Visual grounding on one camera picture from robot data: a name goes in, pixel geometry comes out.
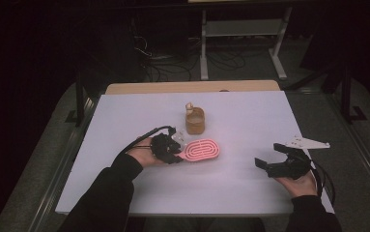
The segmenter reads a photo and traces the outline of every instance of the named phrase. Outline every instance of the white table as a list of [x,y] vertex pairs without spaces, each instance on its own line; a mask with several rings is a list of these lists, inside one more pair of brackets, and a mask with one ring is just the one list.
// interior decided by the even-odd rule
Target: white table
[[[254,165],[282,162],[272,149],[300,135],[282,91],[105,95],[92,119],[56,208],[67,214],[100,171],[137,136],[161,126],[185,128],[185,104],[206,113],[206,130],[188,140],[214,139],[217,159],[146,168],[135,180],[132,216],[243,216],[292,212],[288,192]],[[333,209],[323,194],[328,212]]]

